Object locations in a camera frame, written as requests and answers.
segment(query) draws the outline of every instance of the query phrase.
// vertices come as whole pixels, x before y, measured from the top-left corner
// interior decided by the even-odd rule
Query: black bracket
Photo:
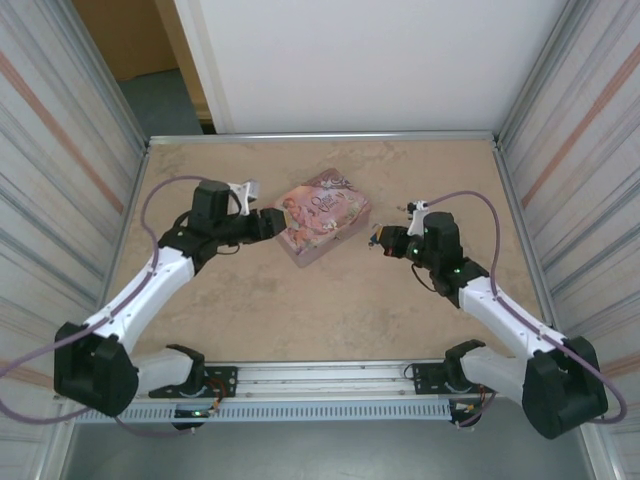
[[[238,367],[204,367],[203,384],[197,392],[185,392],[180,386],[167,386],[149,392],[150,398],[233,398],[238,386]]]
[[[447,350],[442,363],[412,364],[416,395],[481,393],[479,385],[465,378],[460,359],[474,348],[484,346],[480,340],[468,340]]]

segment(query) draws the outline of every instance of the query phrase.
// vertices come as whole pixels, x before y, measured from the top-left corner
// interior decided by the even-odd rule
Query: metal edge trim
[[[547,325],[555,327],[557,325],[556,319],[558,318],[558,315],[555,311],[551,294],[549,293],[551,290],[547,285],[547,281],[542,270],[542,263],[540,263],[538,255],[533,248],[527,223],[524,219],[522,204],[516,195],[511,175],[509,174],[502,153],[495,144],[493,146],[493,158],[495,159],[496,166],[498,167],[502,187],[507,197],[509,209],[511,210],[511,217],[513,218],[513,223],[515,224],[516,232],[518,233],[518,239],[524,253],[525,261],[527,262],[527,267],[529,268],[529,275],[533,282],[533,289],[538,299],[538,305],[540,305],[540,310],[542,311],[543,321]]]
[[[328,133],[255,133],[227,135],[152,136],[150,145],[177,143],[273,143],[336,141],[420,141],[420,140],[493,140],[489,130],[443,130],[414,132],[328,132]]]
[[[592,423],[580,426],[586,462],[591,465],[596,480],[624,480],[620,459],[609,432]]]
[[[566,44],[566,40],[573,34],[575,26],[593,2],[594,0],[568,0],[565,4],[516,101],[499,129],[498,145],[506,145],[510,142],[513,132],[520,126],[527,112],[531,109],[531,105],[538,97],[549,72],[562,53],[562,47]]]
[[[144,174],[147,171],[148,164],[149,164],[149,149],[147,149],[146,152],[144,152],[142,155],[142,161],[140,162],[138,173],[133,182],[133,190],[131,192],[131,196],[129,197],[129,201],[126,204],[127,209],[125,214],[122,216],[120,233],[118,234],[118,240],[116,241],[116,244],[114,246],[113,261],[111,262],[109,271],[107,272],[107,275],[104,278],[102,292],[98,297],[98,305],[96,305],[97,308],[101,308],[107,302],[107,299],[109,296],[109,290],[111,289],[111,285],[113,283],[113,278],[116,274],[116,271],[118,270],[118,266],[120,265],[120,260],[122,259],[124,243],[127,239],[131,222],[133,221],[133,216],[136,210],[138,196],[140,195],[140,188],[142,187],[142,181],[144,180]]]

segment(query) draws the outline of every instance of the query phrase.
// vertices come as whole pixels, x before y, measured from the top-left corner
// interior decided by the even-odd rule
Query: gray floor
[[[146,439],[81,425],[63,478],[583,480],[592,478],[584,458],[578,432],[545,440],[500,400],[475,432],[426,421],[243,423]]]
[[[180,70],[142,75],[118,85],[146,135],[202,135]]]

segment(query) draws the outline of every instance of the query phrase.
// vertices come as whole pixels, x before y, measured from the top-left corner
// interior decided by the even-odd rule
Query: orange stripe
[[[42,123],[49,129],[51,134],[60,142],[71,157],[80,165],[80,168],[86,173],[89,179],[98,187],[98,190],[107,198],[109,203],[113,205],[118,213],[122,213],[124,205],[118,199],[115,193],[109,189],[107,184],[100,178],[100,175],[91,167],[89,161],[84,157],[80,149],[73,143],[71,137],[64,131],[60,124],[53,118],[51,112],[42,104],[42,102],[36,97],[33,90],[27,85],[22,76],[11,64],[9,59],[0,51],[0,71],[5,78],[11,83],[13,88],[22,96],[22,98],[29,104],[31,109],[40,117]]]
[[[610,377],[622,377],[638,371],[640,371],[640,353],[622,357],[602,367],[602,373]]]
[[[627,79],[631,76],[636,67],[640,64],[640,44],[631,52],[618,71],[613,75],[607,86],[600,93],[594,104],[591,106],[585,117],[580,121],[578,126],[571,132],[571,135],[564,141],[560,150],[553,156],[549,165],[545,167],[538,179],[535,181],[531,190],[522,198],[522,205],[526,208],[533,196],[540,190],[540,187],[547,181],[553,171],[560,165],[560,162],[567,156],[569,151],[576,144],[585,130],[591,125],[593,119],[607,106],[613,96],[620,90]]]
[[[0,360],[0,367],[4,368],[9,365],[9,362],[4,360]],[[14,370],[11,370],[7,374],[8,378],[12,378],[14,380],[18,380],[24,383],[30,383],[31,385],[37,385],[39,387],[44,388],[53,388],[53,378],[44,373],[36,372],[30,368],[26,367],[18,367]]]

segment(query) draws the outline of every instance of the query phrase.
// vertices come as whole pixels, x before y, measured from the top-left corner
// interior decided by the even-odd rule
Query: black joint housing
[[[469,380],[467,380],[467,377],[464,376],[460,360],[462,360],[462,357],[471,350],[484,346],[485,343],[480,340],[467,340],[466,342],[460,343],[445,352],[442,366],[445,371],[447,382],[455,390],[464,392],[473,385]]]
[[[56,342],[82,330],[67,322],[56,333]],[[122,413],[135,397],[138,369],[115,335],[91,333],[54,355],[53,387],[60,395],[110,417]]]
[[[187,380],[183,384],[177,385],[177,388],[180,392],[186,393],[187,395],[195,395],[204,386],[204,355],[189,347],[183,347],[182,345],[171,344],[167,345],[167,348],[184,353],[193,360],[189,377],[187,377]]]
[[[583,337],[564,345],[600,370],[593,346]],[[522,408],[545,438],[556,438],[609,408],[604,385],[574,360],[555,349],[536,352],[527,362]]]

